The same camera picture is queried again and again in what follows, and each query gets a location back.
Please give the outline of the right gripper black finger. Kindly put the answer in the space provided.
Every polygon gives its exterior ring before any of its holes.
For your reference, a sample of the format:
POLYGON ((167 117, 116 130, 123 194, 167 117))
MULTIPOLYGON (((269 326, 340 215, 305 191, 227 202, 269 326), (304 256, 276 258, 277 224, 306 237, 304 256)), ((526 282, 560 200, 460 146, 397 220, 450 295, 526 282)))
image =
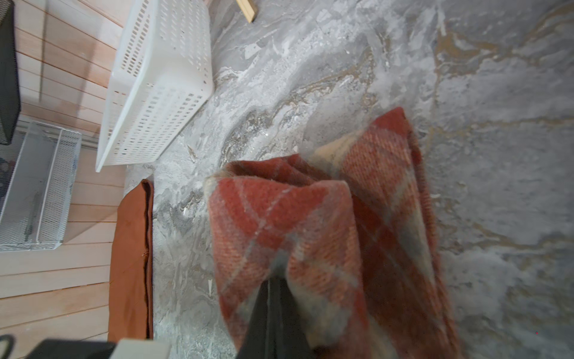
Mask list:
POLYGON ((300 324, 297 304, 284 278, 264 282, 237 358, 314 358, 300 324))

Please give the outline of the red plaid skirt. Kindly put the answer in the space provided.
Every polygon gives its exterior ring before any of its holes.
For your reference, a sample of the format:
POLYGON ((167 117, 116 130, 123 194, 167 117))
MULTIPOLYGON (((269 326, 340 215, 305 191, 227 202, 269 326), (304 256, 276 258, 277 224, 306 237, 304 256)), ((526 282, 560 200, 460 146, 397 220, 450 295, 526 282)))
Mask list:
POLYGON ((422 154, 402 108, 307 156, 231 162, 204 184, 237 354, 284 278, 314 358, 461 358, 422 154))

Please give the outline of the rust brown skirt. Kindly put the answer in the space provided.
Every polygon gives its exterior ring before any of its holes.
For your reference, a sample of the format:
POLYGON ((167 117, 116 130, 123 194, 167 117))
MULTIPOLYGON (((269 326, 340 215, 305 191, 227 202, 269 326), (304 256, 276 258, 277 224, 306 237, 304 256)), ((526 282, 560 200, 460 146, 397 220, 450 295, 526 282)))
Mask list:
POLYGON ((145 179, 117 210, 109 278, 108 340, 153 338, 153 185, 145 179))

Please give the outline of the white plastic basket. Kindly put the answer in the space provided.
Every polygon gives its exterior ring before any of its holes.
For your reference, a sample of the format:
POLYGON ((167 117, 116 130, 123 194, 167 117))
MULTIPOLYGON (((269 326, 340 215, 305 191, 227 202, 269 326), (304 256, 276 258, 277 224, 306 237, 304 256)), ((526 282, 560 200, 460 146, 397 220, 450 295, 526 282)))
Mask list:
POLYGON ((203 1, 135 1, 107 88, 96 171, 154 162, 214 91, 203 1))

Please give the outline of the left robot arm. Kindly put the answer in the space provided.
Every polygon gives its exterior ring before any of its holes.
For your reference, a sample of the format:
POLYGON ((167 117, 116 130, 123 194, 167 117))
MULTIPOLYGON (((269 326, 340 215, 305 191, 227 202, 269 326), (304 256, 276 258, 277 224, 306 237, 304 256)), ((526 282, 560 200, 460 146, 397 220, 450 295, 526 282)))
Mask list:
POLYGON ((170 345, 154 340, 123 339, 119 343, 45 339, 23 358, 169 358, 170 345))

